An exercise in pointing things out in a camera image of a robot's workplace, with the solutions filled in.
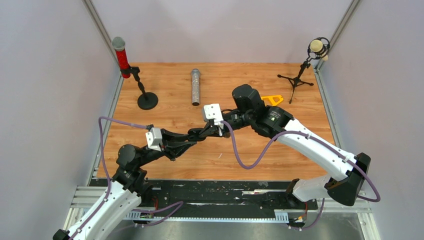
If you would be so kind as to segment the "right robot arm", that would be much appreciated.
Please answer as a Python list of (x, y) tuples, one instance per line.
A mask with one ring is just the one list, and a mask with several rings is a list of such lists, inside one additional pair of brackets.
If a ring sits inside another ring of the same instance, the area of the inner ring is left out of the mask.
[[(223, 113), (218, 103), (203, 106), (203, 119), (210, 125), (201, 133), (203, 138), (230, 137), (237, 162), (247, 170), (259, 163), (273, 142), (289, 146), (318, 164), (326, 175), (295, 178), (286, 189), (285, 201), (292, 209), (319, 198), (332, 198), (349, 207), (355, 204), (364, 181), (369, 179), (367, 171), (371, 158), (367, 154), (353, 154), (329, 143), (281, 107), (265, 105), (259, 92), (248, 84), (236, 87), (232, 98), (236, 108), (227, 113)], [(251, 165), (241, 161), (236, 146), (234, 131), (244, 127), (251, 127), (258, 135), (270, 139), (259, 160)]]

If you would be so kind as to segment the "black earbud charging case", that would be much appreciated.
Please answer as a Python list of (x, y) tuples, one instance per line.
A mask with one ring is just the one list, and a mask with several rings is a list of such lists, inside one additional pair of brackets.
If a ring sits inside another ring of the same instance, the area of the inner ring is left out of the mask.
[(204, 141), (206, 138), (201, 137), (201, 132), (203, 131), (202, 128), (191, 128), (187, 132), (187, 140), (190, 142), (201, 142)]

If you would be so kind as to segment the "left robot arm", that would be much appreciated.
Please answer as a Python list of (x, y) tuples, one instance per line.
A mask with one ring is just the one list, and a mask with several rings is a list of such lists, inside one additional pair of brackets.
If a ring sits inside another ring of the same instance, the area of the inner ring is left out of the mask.
[(202, 138), (199, 130), (186, 134), (150, 127), (146, 146), (123, 145), (116, 160), (118, 168), (107, 189), (77, 223), (68, 230), (59, 229), (54, 240), (105, 240), (123, 218), (137, 206), (153, 201), (152, 184), (141, 167), (161, 157), (175, 161)]

